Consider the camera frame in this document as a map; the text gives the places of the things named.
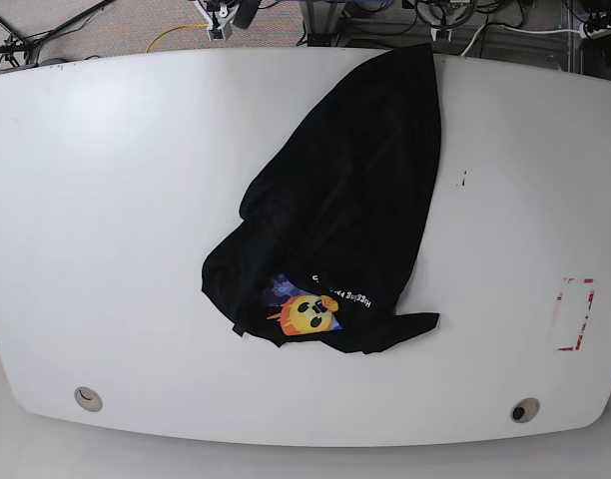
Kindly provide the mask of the red tape rectangle marking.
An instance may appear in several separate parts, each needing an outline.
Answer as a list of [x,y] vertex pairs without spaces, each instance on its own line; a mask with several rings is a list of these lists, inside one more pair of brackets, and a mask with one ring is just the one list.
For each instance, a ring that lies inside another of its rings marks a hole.
[[589,320],[596,281],[564,277],[556,297],[550,340],[558,352],[580,348]]

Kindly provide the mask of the black cylinder on floor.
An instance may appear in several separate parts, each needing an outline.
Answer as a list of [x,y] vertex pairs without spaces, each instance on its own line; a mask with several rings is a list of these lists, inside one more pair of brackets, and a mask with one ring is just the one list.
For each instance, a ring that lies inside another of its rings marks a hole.
[[261,0],[240,0],[239,8],[233,18],[233,25],[239,29],[246,30],[252,24],[259,8]]

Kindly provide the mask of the black tripod stand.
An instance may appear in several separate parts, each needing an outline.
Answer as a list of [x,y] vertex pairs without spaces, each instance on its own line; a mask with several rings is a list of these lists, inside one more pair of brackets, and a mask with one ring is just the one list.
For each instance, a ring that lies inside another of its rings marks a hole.
[[0,73],[3,64],[12,70],[38,67],[41,51],[46,44],[82,30],[98,13],[113,3],[113,0],[99,1],[61,24],[35,34],[22,34],[0,15],[0,28],[6,33],[0,45]]

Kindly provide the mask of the white power strip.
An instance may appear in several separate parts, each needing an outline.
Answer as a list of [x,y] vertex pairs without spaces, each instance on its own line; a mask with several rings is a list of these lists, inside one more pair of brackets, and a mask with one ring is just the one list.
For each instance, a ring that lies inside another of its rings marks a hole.
[[583,39],[598,39],[611,35],[611,10],[596,12],[583,23],[580,36]]

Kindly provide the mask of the black printed T-shirt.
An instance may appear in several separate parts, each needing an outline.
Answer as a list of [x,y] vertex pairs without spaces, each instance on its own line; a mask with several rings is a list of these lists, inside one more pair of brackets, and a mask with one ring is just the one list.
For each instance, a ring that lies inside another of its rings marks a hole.
[[238,335],[385,351],[434,330],[400,314],[438,174],[432,48],[345,75],[252,180],[240,225],[206,258],[202,290]]

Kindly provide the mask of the aluminium frame base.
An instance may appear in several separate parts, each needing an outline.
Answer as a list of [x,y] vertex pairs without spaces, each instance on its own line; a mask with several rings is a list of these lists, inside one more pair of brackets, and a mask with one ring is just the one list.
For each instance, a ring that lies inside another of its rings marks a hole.
[[339,19],[346,1],[301,1],[308,47],[332,47],[339,39]]

